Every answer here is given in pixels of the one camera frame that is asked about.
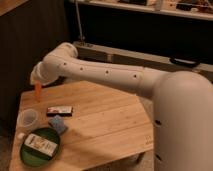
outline wooden table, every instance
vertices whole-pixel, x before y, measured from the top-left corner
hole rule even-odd
[[[0,0],[0,16],[22,5],[28,0]]]
[[[43,89],[41,102],[33,91],[24,92],[20,111],[38,110],[46,126],[47,107],[57,105],[72,105],[73,117],[64,118],[69,129],[61,136],[60,153],[39,170],[85,170],[153,148],[152,124],[135,95],[81,81]],[[10,170],[32,170],[20,161],[20,144],[15,138]]]

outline clear cup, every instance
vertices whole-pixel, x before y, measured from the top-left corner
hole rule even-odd
[[[26,109],[19,113],[17,127],[27,133],[39,127],[39,112],[34,109]]]

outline green bowl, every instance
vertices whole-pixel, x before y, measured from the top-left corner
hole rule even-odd
[[[35,150],[30,149],[27,147],[24,143],[22,144],[20,148],[20,158],[21,161],[30,167],[40,167],[43,165],[46,165],[48,162],[50,162],[55,155],[59,151],[60,146],[60,136],[59,134],[52,128],[45,127],[45,128],[39,128],[31,133],[36,134],[38,136],[41,136],[47,140],[50,140],[56,144],[58,144],[56,152],[52,157],[49,157],[48,155],[42,154],[40,152],[36,152]]]

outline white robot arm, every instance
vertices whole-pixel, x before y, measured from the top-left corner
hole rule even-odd
[[[87,62],[70,43],[59,45],[39,62],[31,83],[59,76],[77,77],[153,100],[155,171],[213,170],[213,86],[186,71]]]

